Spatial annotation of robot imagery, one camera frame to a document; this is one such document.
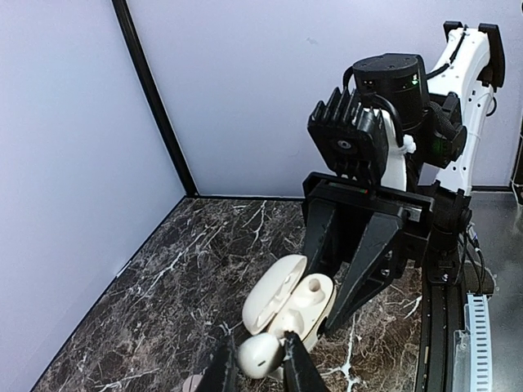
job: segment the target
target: white earbud case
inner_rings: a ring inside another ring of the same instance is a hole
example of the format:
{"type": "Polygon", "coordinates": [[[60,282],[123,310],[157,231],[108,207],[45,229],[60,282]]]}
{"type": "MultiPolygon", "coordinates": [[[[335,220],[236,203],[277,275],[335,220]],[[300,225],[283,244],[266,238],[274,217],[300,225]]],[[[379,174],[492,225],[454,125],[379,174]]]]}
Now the white earbud case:
{"type": "MultiPolygon", "coordinates": [[[[285,256],[276,261],[254,286],[242,312],[244,325],[252,335],[268,332],[282,345],[285,332],[296,332],[308,351],[316,345],[318,328],[333,308],[336,288],[333,280],[322,274],[307,275],[302,279],[306,264],[305,256],[285,256]]],[[[246,369],[253,345],[249,342],[242,346],[239,348],[239,365],[246,369]]],[[[260,350],[263,348],[256,349],[257,357],[260,350]]],[[[271,355],[272,351],[267,352],[267,361],[271,360],[271,355]]],[[[280,379],[281,374],[280,369],[270,376],[280,379]]]]}

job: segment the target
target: wireless earbud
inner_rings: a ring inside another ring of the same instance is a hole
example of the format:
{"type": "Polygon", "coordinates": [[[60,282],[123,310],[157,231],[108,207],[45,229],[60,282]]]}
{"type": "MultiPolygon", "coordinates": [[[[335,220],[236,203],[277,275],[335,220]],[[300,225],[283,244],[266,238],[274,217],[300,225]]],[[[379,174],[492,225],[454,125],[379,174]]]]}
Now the wireless earbud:
{"type": "Polygon", "coordinates": [[[248,338],[238,348],[239,368],[253,379],[269,375],[283,360],[284,348],[275,335],[267,332],[248,338]]]}

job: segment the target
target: dark marble floor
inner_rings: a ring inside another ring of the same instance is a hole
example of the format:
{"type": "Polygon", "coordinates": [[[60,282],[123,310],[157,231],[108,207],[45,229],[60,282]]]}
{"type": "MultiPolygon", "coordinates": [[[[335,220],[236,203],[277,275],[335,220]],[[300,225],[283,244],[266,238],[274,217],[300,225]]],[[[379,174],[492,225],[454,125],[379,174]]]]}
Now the dark marble floor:
{"type": "MultiPolygon", "coordinates": [[[[236,343],[244,299],[281,256],[299,252],[298,203],[185,200],[70,337],[34,392],[181,391],[224,334],[236,343]]],[[[420,334],[419,271],[322,339],[312,356],[336,391],[410,392],[420,334]]],[[[239,376],[240,391],[276,391],[239,376]]]]}

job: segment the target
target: open case lid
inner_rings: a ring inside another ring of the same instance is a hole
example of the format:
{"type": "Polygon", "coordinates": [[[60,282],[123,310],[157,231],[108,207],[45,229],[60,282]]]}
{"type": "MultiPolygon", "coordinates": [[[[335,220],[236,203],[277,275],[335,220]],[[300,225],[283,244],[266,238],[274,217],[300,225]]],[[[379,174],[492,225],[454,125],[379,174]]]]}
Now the open case lid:
{"type": "Polygon", "coordinates": [[[307,258],[289,255],[276,261],[260,278],[244,303],[245,327],[257,335],[284,307],[305,272],[307,258]]]}

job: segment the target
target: white wall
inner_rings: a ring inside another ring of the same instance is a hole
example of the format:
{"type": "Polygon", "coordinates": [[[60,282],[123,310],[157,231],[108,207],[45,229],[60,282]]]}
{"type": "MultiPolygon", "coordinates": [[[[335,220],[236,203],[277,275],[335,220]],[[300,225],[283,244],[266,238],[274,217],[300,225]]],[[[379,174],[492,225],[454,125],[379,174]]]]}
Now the white wall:
{"type": "Polygon", "coordinates": [[[111,2],[0,1],[2,392],[31,389],[182,195],[111,2]]]}
{"type": "Polygon", "coordinates": [[[326,170],[306,131],[353,62],[445,47],[443,22],[499,24],[507,79],[489,118],[476,185],[507,185],[521,115],[520,0],[129,0],[201,194],[299,196],[326,170]]]}

